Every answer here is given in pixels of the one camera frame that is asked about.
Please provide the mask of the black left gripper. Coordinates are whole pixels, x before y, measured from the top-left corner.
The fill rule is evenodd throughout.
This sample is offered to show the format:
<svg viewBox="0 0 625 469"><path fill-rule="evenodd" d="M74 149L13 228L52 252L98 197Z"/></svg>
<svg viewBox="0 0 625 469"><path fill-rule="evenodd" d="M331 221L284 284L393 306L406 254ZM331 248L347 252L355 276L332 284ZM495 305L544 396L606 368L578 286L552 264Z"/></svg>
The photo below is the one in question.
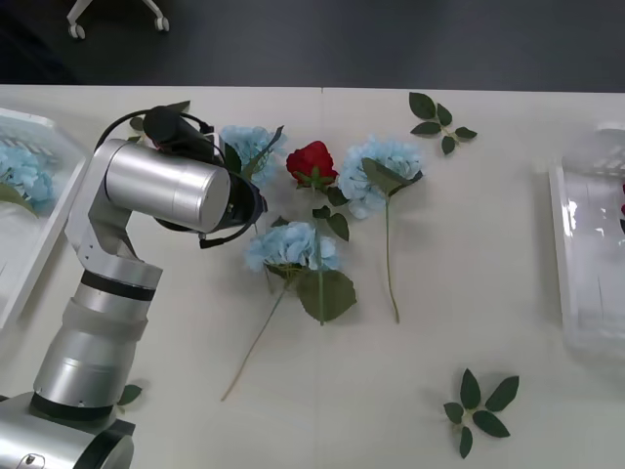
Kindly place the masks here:
<svg viewBox="0 0 625 469"><path fill-rule="evenodd" d="M239 174L229 172L229 179L225 228L247 230L267 211L267 202L259 188Z"/></svg>

